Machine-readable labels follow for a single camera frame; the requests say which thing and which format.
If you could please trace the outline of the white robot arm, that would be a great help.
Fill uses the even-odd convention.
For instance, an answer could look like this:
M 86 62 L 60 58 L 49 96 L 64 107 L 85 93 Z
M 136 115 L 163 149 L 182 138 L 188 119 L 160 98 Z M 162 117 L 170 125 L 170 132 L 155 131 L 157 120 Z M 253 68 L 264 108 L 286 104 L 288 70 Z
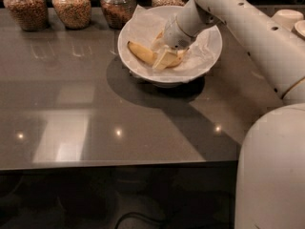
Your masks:
M 242 142 L 234 229 L 305 229 L 305 47 L 301 38 L 247 0 L 189 0 L 171 15 L 162 41 L 187 48 L 222 23 L 246 53 L 242 82 L 279 103 Z

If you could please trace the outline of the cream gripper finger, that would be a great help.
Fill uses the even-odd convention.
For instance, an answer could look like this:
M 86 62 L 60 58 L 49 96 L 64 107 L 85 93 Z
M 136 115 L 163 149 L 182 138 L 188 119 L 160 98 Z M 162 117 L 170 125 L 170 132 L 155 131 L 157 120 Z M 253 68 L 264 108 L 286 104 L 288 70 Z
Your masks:
M 152 68 L 154 70 L 162 71 L 166 69 L 168 66 L 170 66 L 176 58 L 177 58 L 177 50 L 173 50 L 170 48 L 163 48 L 159 52 L 154 64 L 152 65 Z
M 164 32 L 161 31 L 153 40 L 152 45 L 151 45 L 151 50 L 153 52 L 161 52 L 164 49 L 165 43 L 164 43 L 164 39 L 163 39 L 163 34 L 164 34 Z

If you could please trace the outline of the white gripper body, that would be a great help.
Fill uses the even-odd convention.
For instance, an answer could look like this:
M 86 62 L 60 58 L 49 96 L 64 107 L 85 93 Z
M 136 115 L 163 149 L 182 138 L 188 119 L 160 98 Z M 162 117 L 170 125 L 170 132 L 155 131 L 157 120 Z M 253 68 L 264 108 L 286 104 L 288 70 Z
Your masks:
M 178 15 L 172 15 L 163 30 L 164 43 L 175 50 L 187 49 L 193 42 L 193 37 L 187 27 L 178 20 Z

